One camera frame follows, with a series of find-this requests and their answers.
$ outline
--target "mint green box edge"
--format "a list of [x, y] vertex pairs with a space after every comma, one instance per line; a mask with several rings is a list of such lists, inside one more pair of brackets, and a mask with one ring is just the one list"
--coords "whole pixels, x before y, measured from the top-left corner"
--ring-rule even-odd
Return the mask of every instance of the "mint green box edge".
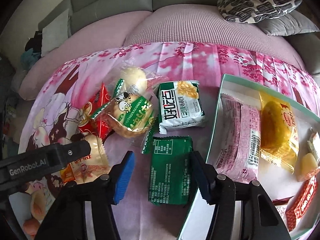
[[[219, 109], [218, 106], [219, 106], [220, 100], [221, 100], [220, 99], [221, 88], [222, 88], [224, 82], [231, 82], [231, 83], [235, 83], [235, 84], [238, 84], [238, 85], [241, 85], [241, 86], [244, 86], [244, 87], [248, 87], [248, 88], [257, 90], [257, 91], [262, 91], [262, 92], [268, 93], [269, 95], [271, 95], [273, 97], [276, 97], [276, 98], [279, 98], [279, 99], [281, 99], [283, 101], [288, 102], [295, 109], [298, 109], [303, 114], [311, 117], [312, 119], [314, 119], [315, 121], [320, 123], [320, 118], [317, 115], [315, 115], [312, 111], [310, 111], [309, 109], [305, 108], [303, 105], [301, 105], [297, 101], [294, 101], [291, 98], [286, 97], [285, 95], [283, 95], [283, 94], [281, 94], [281, 93], [279, 93], [279, 92], [277, 92], [277, 91], [275, 91], [275, 90], [273, 90], [271, 88], [268, 88], [268, 87], [266, 87], [264, 85], [260, 85], [258, 83], [255, 83], [253, 81], [250, 81], [250, 80], [247, 80], [247, 79], [244, 79], [244, 78], [241, 78], [241, 77], [233, 76], [233, 75], [230, 75], [230, 74], [224, 74], [222, 76], [222, 80], [221, 80], [221, 84], [220, 84], [220, 88], [219, 88], [217, 104], [216, 104], [216, 111], [215, 111], [215, 114], [214, 114], [214, 121], [213, 121], [212, 133], [211, 133], [210, 147], [209, 147], [206, 159], [205, 159], [206, 163], [208, 161], [209, 153], [211, 151], [211, 145], [212, 145], [212, 141], [213, 141], [214, 129], [215, 129], [215, 126], [216, 126], [218, 109]], [[183, 225], [182, 225], [182, 227], [180, 229], [180, 232], [178, 234], [178, 238], [177, 239], [180, 239], [182, 237], [182, 235], [181, 235], [182, 229], [183, 229], [183, 227], [184, 227], [184, 225], [185, 225], [185, 223], [186, 223], [186, 221], [188, 219], [188, 216], [189, 216], [190, 210], [191, 210], [191, 208], [193, 206], [193, 201], [194, 201], [195, 197], [196, 197], [196, 194], [194, 195], [194, 197], [192, 199], [192, 204], [189, 207], [188, 215], [186, 216], [186, 219], [183, 222]], [[292, 240], [297, 240], [298, 238], [302, 237], [305, 233], [309, 232], [311, 229], [312, 228], [306, 228], [305, 230], [302, 230], [299, 234], [297, 234], [295, 236], [292, 236], [291, 239]]]

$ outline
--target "black and white patterned pillow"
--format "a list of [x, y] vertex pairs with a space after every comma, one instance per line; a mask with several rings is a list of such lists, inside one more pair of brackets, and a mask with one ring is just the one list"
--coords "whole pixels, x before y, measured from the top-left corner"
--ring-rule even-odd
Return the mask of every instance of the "black and white patterned pillow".
[[218, 0], [218, 9], [228, 22], [256, 23], [283, 16], [302, 0]]

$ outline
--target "pink floral tablecloth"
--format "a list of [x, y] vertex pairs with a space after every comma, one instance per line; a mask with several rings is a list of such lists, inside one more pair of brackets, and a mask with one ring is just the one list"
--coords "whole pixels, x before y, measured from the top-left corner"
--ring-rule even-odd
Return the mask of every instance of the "pink floral tablecloth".
[[[208, 119], [213, 115], [223, 74], [240, 76], [292, 98], [320, 116], [320, 89], [312, 77], [281, 60], [223, 45], [197, 42], [158, 42], [108, 49], [66, 62], [53, 73], [39, 93], [22, 131], [19, 153], [50, 143], [73, 141], [81, 108], [97, 92], [113, 67], [130, 60], [170, 80], [199, 80]], [[198, 145], [210, 134], [210, 121], [197, 131]], [[118, 135], [110, 136], [105, 149], [112, 164], [133, 147], [137, 163], [124, 200], [114, 208], [119, 233], [124, 239], [175, 239], [187, 208], [148, 203], [149, 156]], [[59, 173], [31, 183], [45, 189], [47, 209], [57, 196], [62, 181]]]

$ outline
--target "cardboard box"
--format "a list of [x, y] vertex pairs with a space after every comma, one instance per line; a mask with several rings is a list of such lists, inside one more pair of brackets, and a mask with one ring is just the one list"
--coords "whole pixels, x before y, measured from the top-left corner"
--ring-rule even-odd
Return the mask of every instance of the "cardboard box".
[[[245, 104], [255, 106], [260, 110], [261, 103], [259, 91], [268, 93], [273, 97], [288, 102], [291, 105], [292, 111], [295, 115], [299, 137], [299, 154], [297, 164], [299, 164], [300, 158], [308, 153], [307, 140], [310, 136], [310, 128], [312, 127], [320, 132], [320, 118], [318, 116], [305, 108], [303, 105], [278, 93], [277, 91], [240, 77], [225, 74], [222, 78], [215, 113], [206, 112], [207, 116], [210, 114], [215, 115], [212, 129], [211, 146], [206, 157], [207, 163], [214, 164], [220, 150], [222, 134], [221, 130], [223, 129], [223, 110], [220, 94], [224, 93], [231, 95], [240, 99]], [[296, 195], [302, 184], [302, 182], [297, 182], [295, 174], [292, 175], [287, 170], [262, 160], [261, 157], [259, 160], [258, 180], [268, 193], [271, 200]], [[202, 199], [199, 190], [197, 190], [189, 213], [177, 239], [205, 240], [211, 223], [213, 211], [214, 205], [209, 206], [207, 202]], [[319, 221], [319, 213], [320, 193], [318, 190], [309, 206], [309, 209], [301, 219], [300, 223], [290, 233], [291, 238], [295, 240], [308, 233]], [[239, 239], [240, 217], [241, 202], [237, 201], [232, 240]]]

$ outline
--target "wall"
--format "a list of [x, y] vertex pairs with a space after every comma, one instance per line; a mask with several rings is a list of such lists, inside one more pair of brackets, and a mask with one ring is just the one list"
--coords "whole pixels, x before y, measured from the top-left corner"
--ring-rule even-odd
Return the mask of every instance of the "wall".
[[0, 36], [0, 50], [15, 69], [29, 38], [38, 30], [38, 23], [62, 0], [23, 0], [9, 19]]

